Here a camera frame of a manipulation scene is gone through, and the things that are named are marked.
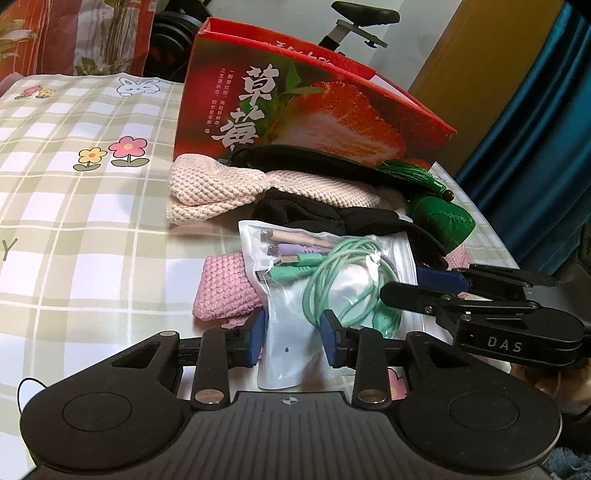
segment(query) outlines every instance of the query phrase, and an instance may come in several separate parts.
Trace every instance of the bunny print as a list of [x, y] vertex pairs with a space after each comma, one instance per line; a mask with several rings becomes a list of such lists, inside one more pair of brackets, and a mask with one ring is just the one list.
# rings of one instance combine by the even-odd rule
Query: bunny print
[[121, 85], [117, 87], [117, 92], [122, 97], [129, 97], [135, 93], [156, 93], [160, 91], [158, 85], [156, 85], [159, 82], [158, 79], [149, 79], [141, 83], [135, 83], [129, 78], [120, 77], [119, 81]]

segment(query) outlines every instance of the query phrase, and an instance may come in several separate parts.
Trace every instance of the wooden bead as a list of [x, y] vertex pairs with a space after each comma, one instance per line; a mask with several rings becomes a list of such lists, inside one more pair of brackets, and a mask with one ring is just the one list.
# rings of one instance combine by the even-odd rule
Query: wooden bead
[[443, 200], [445, 200], [447, 203], [451, 203], [455, 197], [456, 196], [453, 194], [451, 190], [446, 190], [445, 192], [443, 192], [441, 196], [441, 198], [443, 198]]

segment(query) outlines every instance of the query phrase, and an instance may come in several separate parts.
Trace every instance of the black cloth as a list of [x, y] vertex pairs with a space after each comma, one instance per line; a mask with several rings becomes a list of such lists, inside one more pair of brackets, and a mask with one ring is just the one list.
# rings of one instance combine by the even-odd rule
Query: black cloth
[[322, 202], [293, 193], [269, 189], [252, 212], [260, 220], [288, 228], [301, 228], [312, 233], [335, 235], [392, 235], [406, 232], [418, 264], [445, 270], [445, 249], [430, 233], [414, 223], [402, 220], [392, 210], [381, 208], [334, 208]]
[[407, 199], [414, 195], [433, 194], [430, 189], [402, 175], [386, 173], [348, 158], [293, 145], [267, 144], [236, 148], [230, 158], [221, 162], [229, 167], [255, 168], [264, 172], [293, 170], [323, 177], [362, 181], [375, 187], [391, 187]]

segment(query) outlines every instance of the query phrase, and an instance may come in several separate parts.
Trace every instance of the green fabric pouch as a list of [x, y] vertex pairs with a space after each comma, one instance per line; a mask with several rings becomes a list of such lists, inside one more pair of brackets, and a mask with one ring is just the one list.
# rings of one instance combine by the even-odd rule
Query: green fabric pouch
[[432, 195], [411, 199], [410, 218], [439, 240], [446, 254], [468, 238], [476, 226], [464, 208]]

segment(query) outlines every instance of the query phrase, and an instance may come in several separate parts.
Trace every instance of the blue curtain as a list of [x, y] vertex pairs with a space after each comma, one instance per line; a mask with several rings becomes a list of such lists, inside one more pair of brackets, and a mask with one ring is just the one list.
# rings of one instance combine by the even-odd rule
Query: blue curtain
[[552, 274], [578, 246], [591, 214], [591, 27], [570, 4], [456, 181], [522, 268]]

